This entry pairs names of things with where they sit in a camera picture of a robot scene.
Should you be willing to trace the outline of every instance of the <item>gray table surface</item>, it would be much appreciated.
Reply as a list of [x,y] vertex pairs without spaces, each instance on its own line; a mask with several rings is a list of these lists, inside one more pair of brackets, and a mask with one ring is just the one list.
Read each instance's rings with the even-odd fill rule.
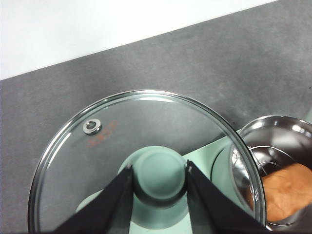
[[181,93],[235,128],[312,106],[312,1],[277,1],[1,82],[1,232],[27,231],[40,155],[80,109],[135,89]]

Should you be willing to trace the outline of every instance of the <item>stainless steel pot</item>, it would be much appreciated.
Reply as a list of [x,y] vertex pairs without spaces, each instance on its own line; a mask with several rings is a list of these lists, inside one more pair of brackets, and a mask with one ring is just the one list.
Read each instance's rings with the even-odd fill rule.
[[[261,177],[293,163],[312,169],[312,125],[288,116],[264,116],[248,123],[239,132],[253,154]],[[243,175],[233,166],[234,174]],[[237,184],[240,190],[244,184]],[[274,230],[312,230],[312,204],[281,221],[267,226]]]

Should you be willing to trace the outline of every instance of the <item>white wall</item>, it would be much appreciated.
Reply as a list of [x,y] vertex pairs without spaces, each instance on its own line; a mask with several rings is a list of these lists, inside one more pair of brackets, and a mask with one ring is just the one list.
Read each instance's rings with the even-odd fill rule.
[[1,79],[273,0],[1,0]]

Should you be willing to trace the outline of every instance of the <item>pot lid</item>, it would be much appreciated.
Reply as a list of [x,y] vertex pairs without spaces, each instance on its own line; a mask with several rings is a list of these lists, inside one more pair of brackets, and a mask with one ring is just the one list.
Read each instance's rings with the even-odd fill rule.
[[[33,180],[28,214],[30,231],[54,230],[72,216],[86,198],[105,188],[131,155],[152,146],[161,147],[154,155],[162,154],[159,157],[162,160],[164,149],[165,154],[175,158],[178,155],[192,160],[229,199],[259,222],[265,222],[264,193],[257,167],[236,131],[216,112],[193,99],[144,90],[99,100],[58,131],[43,153]],[[233,148],[244,164],[252,205],[241,199],[241,191],[233,183],[241,179],[232,173],[230,152]],[[154,155],[148,160],[155,160]],[[179,165],[168,168],[180,168]],[[146,178],[146,173],[146,170],[141,173],[144,175],[140,175],[141,180]],[[145,188],[154,188],[149,181],[144,183]],[[166,194],[151,193],[166,197]],[[185,200],[182,197],[177,202],[180,207],[172,208],[176,209],[172,212],[183,210],[183,217],[175,216],[175,222],[155,229],[166,229],[179,221],[187,225]],[[144,228],[148,230],[150,224],[144,222],[139,220],[134,225],[146,225]]]

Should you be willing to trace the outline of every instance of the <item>mint green knob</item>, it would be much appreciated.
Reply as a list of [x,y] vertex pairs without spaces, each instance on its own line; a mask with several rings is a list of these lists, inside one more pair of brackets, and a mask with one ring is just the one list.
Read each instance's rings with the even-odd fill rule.
[[146,151],[133,169],[135,193],[144,203],[171,206],[185,193],[185,160],[172,149],[159,146]]

